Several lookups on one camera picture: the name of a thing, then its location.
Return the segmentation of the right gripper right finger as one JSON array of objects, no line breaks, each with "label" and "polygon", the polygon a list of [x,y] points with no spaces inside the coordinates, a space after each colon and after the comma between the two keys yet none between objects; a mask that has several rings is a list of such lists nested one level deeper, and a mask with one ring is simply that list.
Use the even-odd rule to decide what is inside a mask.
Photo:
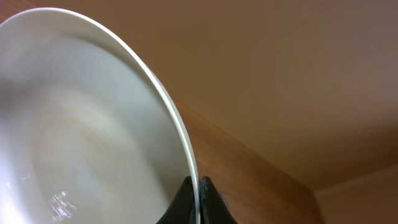
[{"label": "right gripper right finger", "polygon": [[201,224],[237,224],[223,197],[208,176],[200,181]]}]

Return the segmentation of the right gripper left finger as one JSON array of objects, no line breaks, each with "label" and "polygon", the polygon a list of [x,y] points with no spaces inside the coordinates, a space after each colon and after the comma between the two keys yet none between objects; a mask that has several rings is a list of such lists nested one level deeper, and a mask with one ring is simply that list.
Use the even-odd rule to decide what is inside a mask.
[{"label": "right gripper left finger", "polygon": [[172,203],[156,224],[196,224],[192,178],[184,178]]}]

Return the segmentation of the white plate top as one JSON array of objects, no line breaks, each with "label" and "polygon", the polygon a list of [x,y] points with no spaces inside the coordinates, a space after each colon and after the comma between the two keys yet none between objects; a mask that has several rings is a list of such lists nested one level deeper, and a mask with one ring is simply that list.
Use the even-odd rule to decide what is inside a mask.
[{"label": "white plate top", "polygon": [[198,172],[164,86],[116,34],[41,7],[1,23],[1,222],[200,222]]}]

